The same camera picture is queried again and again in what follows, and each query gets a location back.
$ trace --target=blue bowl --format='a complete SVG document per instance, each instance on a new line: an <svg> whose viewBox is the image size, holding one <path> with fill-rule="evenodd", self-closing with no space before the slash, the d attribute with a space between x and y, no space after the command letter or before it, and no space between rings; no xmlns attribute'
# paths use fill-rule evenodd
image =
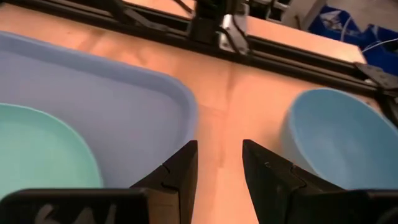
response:
<svg viewBox="0 0 398 224"><path fill-rule="evenodd" d="M398 189L398 131L345 92L302 93L280 138L286 158L344 189Z"/></svg>

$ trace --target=blue tray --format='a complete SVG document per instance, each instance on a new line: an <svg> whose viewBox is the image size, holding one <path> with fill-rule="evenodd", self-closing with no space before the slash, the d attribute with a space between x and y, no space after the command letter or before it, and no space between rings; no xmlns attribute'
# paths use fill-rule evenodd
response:
<svg viewBox="0 0 398 224"><path fill-rule="evenodd" d="M177 152L197 121L191 91L172 77L7 32L0 32L0 103L68 123L93 151L105 186L116 188Z"/></svg>

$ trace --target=wooden table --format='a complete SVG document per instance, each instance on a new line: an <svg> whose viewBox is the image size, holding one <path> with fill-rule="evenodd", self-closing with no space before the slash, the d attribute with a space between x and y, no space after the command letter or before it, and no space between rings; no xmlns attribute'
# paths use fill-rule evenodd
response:
<svg viewBox="0 0 398 224"><path fill-rule="evenodd" d="M186 15L169 0L130 0ZM249 33L349 62L356 46L249 19ZM198 185L193 223L257 223L244 180L242 140L280 153L278 133L294 98L319 85L5 4L0 30L146 67L178 78L199 105ZM363 98L377 107L373 99Z"/></svg>

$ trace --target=green plate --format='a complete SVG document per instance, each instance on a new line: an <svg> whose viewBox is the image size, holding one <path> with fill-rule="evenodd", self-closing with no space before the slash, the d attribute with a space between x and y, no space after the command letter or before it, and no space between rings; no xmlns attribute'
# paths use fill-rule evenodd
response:
<svg viewBox="0 0 398 224"><path fill-rule="evenodd" d="M47 113L0 103L0 199L21 189L102 186L94 156L76 131Z"/></svg>

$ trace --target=metal bracket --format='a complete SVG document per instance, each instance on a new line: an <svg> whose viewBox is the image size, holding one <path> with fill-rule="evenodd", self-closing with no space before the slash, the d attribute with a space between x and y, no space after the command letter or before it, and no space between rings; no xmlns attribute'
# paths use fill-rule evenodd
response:
<svg viewBox="0 0 398 224"><path fill-rule="evenodd" d="M248 53L249 47L248 43L242 37L242 35L239 33L237 28L234 26L232 17L235 17L236 24L239 26L239 28L245 33L248 29L248 15L249 15L249 6L247 4L243 4L243 11L240 14L227 14L224 16L223 23L222 23L222 28L224 28L231 36L233 42L237 46L239 52L243 55L246 55ZM227 50L230 52L234 52L231 43L228 42L228 39L225 34L220 34L220 42L219 42L219 47L223 50Z"/></svg>
<svg viewBox="0 0 398 224"><path fill-rule="evenodd" d="M398 90L398 77L386 73L383 69L373 65L355 63L355 66L383 89Z"/></svg>

